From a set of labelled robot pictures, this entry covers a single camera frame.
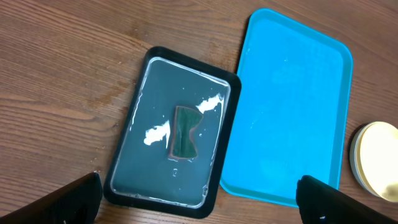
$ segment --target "wooden table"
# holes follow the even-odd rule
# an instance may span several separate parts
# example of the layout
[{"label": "wooden table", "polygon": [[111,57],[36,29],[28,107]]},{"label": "wooden table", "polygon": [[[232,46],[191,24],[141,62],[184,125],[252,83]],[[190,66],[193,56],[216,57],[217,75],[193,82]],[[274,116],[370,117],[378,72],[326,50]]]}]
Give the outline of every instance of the wooden table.
[{"label": "wooden table", "polygon": [[[235,71],[248,17],[269,7],[344,42],[354,57],[340,190],[398,220],[349,168],[354,130],[398,126],[398,2],[0,0],[0,215],[97,170],[104,179],[142,58],[155,45]],[[116,208],[96,223],[301,223],[299,211],[220,188],[204,220]]]}]

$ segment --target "black tray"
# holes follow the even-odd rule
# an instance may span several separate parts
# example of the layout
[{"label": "black tray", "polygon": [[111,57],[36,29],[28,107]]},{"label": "black tray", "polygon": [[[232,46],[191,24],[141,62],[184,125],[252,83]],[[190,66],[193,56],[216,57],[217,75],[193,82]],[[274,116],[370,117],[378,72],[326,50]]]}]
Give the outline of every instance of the black tray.
[{"label": "black tray", "polygon": [[[187,67],[189,69],[198,71],[200,73],[205,73],[212,77],[215,77],[219,80],[224,80],[229,85],[229,97],[226,98],[226,109],[223,112],[223,118],[221,118],[220,122],[220,131],[218,133],[218,141],[216,142],[215,149],[215,157],[212,162],[212,168],[210,169],[210,179],[208,181],[207,190],[205,192],[205,197],[203,199],[203,203],[200,206],[196,207],[184,207],[177,204],[172,203],[163,203],[156,200],[148,200],[144,198],[136,198],[131,195],[122,195],[117,194],[114,189],[111,187],[113,176],[115,175],[115,168],[118,163],[118,159],[121,153],[121,149],[123,147],[123,143],[126,138],[127,132],[131,131],[131,121],[133,119],[134,108],[136,107],[137,100],[139,100],[139,92],[143,82],[145,83],[144,77],[147,72],[148,65],[150,60],[154,57],[160,57],[169,62],[173,62],[176,65],[182,65],[183,67]],[[226,149],[228,146],[229,135],[231,133],[231,128],[233,124],[233,119],[235,116],[236,107],[239,100],[239,94],[241,91],[241,82],[239,78],[225,70],[220,68],[216,68],[214,66],[208,65],[206,63],[197,61],[193,58],[187,57],[180,53],[174,52],[172,50],[166,49],[164,47],[153,47],[146,53],[144,62],[142,64],[140,78],[137,83],[136,90],[134,92],[134,96],[132,98],[131,106],[127,114],[126,122],[124,123],[124,127],[121,133],[121,137],[119,140],[118,148],[116,149],[113,162],[109,169],[109,173],[106,177],[104,183],[104,196],[105,198],[115,204],[122,205],[127,207],[136,207],[136,208],[144,208],[148,210],[155,210],[159,212],[166,212],[176,215],[183,215],[186,217],[192,218],[204,218],[207,217],[211,211],[213,210],[216,194],[218,190],[218,184],[220,182],[221,171],[224,164],[224,158],[226,154]]]}]

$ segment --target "water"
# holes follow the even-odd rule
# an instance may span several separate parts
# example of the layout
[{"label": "water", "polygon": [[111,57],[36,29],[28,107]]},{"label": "water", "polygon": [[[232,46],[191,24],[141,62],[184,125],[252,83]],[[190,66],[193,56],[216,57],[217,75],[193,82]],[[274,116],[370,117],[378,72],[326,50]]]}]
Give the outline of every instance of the water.
[{"label": "water", "polygon": [[[229,92],[230,86],[223,80],[153,58],[139,89],[111,180],[114,192],[200,207],[207,195]],[[198,153],[194,159],[169,157],[176,106],[186,106],[203,114],[192,133]]]}]

